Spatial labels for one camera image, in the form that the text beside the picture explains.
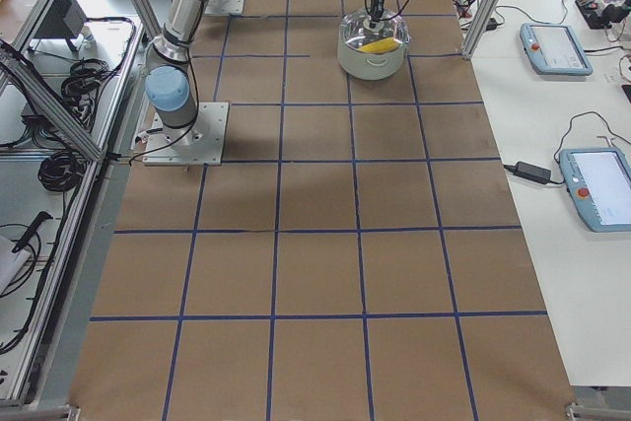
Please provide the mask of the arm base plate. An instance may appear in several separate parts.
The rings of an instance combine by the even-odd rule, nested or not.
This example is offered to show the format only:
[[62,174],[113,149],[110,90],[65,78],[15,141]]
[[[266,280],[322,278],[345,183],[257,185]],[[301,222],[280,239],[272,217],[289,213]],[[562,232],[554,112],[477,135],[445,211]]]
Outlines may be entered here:
[[209,0],[204,10],[208,17],[240,16],[244,11],[245,0]]
[[229,115],[228,103],[201,103],[197,119],[186,135],[184,131],[164,127],[155,112],[152,129],[157,133],[148,136],[146,150],[141,157],[146,166],[220,166]]

